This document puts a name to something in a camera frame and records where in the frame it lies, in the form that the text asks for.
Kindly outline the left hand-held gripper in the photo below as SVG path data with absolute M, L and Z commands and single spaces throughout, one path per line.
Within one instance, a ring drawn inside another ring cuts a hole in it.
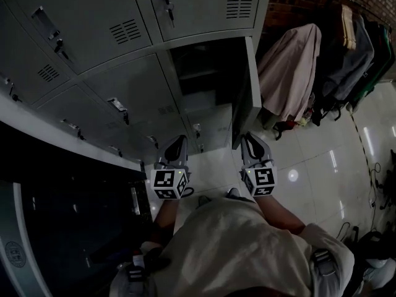
M 190 175 L 189 168 L 184 166 L 187 150 L 188 140 L 185 135 L 170 139 L 157 150 L 150 185 L 159 199 L 181 199 L 185 196 Z

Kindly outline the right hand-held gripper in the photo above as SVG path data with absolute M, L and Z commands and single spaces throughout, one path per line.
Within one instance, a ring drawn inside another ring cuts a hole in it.
M 253 197 L 269 196 L 277 185 L 277 167 L 269 145 L 248 132 L 241 137 L 243 166 L 241 179 Z

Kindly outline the grey metal locker cabinet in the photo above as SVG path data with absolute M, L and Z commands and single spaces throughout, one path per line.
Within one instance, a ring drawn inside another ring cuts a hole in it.
M 0 122 L 119 165 L 236 149 L 269 0 L 0 0 Z

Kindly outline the person's right forearm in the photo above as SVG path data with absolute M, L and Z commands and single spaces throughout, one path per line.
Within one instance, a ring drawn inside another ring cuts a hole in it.
M 284 208 L 273 196 L 255 197 L 254 200 L 269 225 L 281 230 L 288 230 L 294 235 L 300 234 L 305 229 L 306 225 L 296 215 Z

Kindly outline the person's left forearm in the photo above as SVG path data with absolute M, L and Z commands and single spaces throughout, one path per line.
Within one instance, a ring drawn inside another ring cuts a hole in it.
M 172 229 L 176 223 L 179 200 L 164 200 L 154 220 L 160 228 Z

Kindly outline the beige coat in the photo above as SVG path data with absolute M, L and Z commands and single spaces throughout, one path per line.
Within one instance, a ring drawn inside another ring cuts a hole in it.
M 303 116 L 312 92 L 321 38 L 315 24 L 292 28 L 257 64 L 262 107 L 281 121 Z

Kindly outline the person's white shirt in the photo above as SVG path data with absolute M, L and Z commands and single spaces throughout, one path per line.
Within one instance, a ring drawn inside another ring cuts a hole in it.
M 178 230 L 154 222 L 109 297 L 342 297 L 355 264 L 342 242 L 314 223 L 275 228 L 255 200 L 211 200 Z

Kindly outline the grey jacket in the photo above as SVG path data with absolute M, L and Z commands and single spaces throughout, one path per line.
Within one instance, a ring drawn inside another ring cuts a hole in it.
M 365 28 L 364 18 L 353 15 L 356 48 L 343 51 L 331 46 L 324 53 L 322 95 L 343 101 L 349 96 L 374 58 L 374 47 Z

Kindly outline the green jacket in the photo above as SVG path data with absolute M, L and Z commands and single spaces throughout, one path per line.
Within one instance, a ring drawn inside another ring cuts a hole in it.
M 374 89 L 380 78 L 395 62 L 395 54 L 389 40 L 389 33 L 383 25 L 379 26 L 378 37 L 379 48 L 374 51 L 374 62 L 354 87 L 355 94 L 352 99 L 354 106 Z

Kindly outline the black bag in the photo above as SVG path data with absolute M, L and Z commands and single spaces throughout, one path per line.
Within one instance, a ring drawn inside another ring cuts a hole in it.
M 386 245 L 382 240 L 382 233 L 370 231 L 358 241 L 358 254 L 363 259 L 385 260 L 389 258 Z

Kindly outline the wooden clothes hangers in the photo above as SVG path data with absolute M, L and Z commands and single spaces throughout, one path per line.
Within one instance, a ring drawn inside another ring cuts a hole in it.
M 355 29 L 353 26 L 353 11 L 342 4 L 343 46 L 349 50 L 356 49 Z

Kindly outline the black jacket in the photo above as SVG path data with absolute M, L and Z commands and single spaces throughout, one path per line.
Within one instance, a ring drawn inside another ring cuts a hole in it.
M 374 48 L 374 56 L 364 75 L 364 86 L 370 87 L 382 72 L 384 66 L 391 58 L 387 32 L 383 25 L 369 21 L 363 16 L 365 29 Z

